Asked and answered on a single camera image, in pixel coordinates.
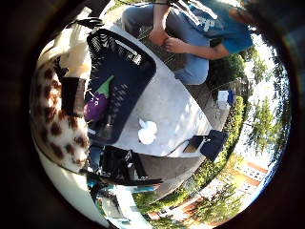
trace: white table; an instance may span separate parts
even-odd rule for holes
[[[190,157],[195,153],[183,153],[188,144],[181,142],[193,135],[207,135],[212,128],[207,117],[184,85],[174,78],[173,72],[140,41],[113,24],[104,26],[131,40],[147,52],[156,62],[156,74],[133,108],[123,131],[113,146],[133,150],[150,156]],[[145,145],[138,140],[139,118],[153,121],[157,125],[156,140]]]

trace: strap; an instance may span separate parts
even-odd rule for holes
[[[104,26],[104,23],[103,21],[98,18],[98,17],[89,17],[89,18],[86,18],[86,19],[81,19],[81,20],[74,20],[74,21],[71,21],[67,26],[66,28],[69,28],[71,27],[73,24],[78,24],[78,25],[81,25],[81,26],[84,26],[84,27],[87,27],[87,28],[90,28],[90,29],[94,29],[95,27],[102,27]]]

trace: paved ground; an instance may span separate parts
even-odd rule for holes
[[[108,12],[105,22],[114,23],[121,27],[120,17],[122,10],[125,8],[126,6],[123,6]],[[143,34],[140,35],[140,40],[162,59],[172,71],[181,68],[184,63],[183,55],[172,55],[152,44],[147,38],[149,30],[149,28],[144,28]],[[211,90],[208,86],[204,83],[198,86],[186,86],[186,88],[201,107],[213,128],[221,131],[228,112],[220,111],[214,107],[214,100],[211,97]],[[141,159],[150,178],[162,177],[164,183],[157,189],[157,195],[158,198],[163,198],[189,178],[204,161],[205,157],[172,158],[141,155]]]

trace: knee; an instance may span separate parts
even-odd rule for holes
[[[184,85],[200,85],[203,84],[208,76],[208,71],[182,69],[175,72],[175,78],[179,79]]]
[[[125,25],[126,23],[131,23],[132,14],[133,14],[133,8],[132,7],[126,8],[123,11],[122,16],[121,16],[121,21],[122,21],[123,25]]]

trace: green foliage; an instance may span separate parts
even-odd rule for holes
[[[262,60],[259,56],[257,56],[254,60],[254,66],[252,68],[252,73],[254,74],[254,80],[255,83],[258,84],[263,79],[270,78],[268,74],[266,74],[266,71],[268,70],[267,65],[265,64],[265,61]]]
[[[277,99],[275,116],[277,117],[278,122],[280,122],[282,129],[273,147],[271,163],[280,159],[281,154],[286,147],[292,118],[292,102],[288,75],[275,51],[273,52],[273,61],[273,73],[275,78],[274,97]]]
[[[262,104],[255,106],[254,121],[252,130],[246,141],[250,146],[254,146],[255,152],[263,153],[269,146],[276,143],[280,133],[280,123],[275,123],[274,112],[270,108],[268,98],[262,101]]]
[[[231,219],[240,211],[241,197],[235,197],[235,187],[226,184],[211,200],[199,203],[192,218],[200,222],[220,222]]]
[[[231,54],[227,57],[210,61],[208,84],[216,88],[240,78],[245,78],[245,64],[242,56],[238,53]]]
[[[151,220],[150,224],[155,229],[186,229],[186,226],[184,226],[182,223],[170,218]]]
[[[217,173],[216,166],[210,160],[206,159],[197,171],[193,174],[197,186],[204,187],[211,181]]]
[[[231,148],[238,141],[240,131],[244,121],[245,104],[244,99],[241,96],[236,97],[236,102],[231,108],[225,126],[224,132],[230,133],[226,148]]]
[[[189,193],[182,187],[179,187],[171,194],[165,196],[164,198],[155,201],[156,195],[155,193],[139,193],[134,194],[133,198],[136,202],[137,207],[139,208],[142,214],[146,214],[148,212],[157,212],[162,210],[167,206],[175,206],[182,203],[185,199],[187,199]]]

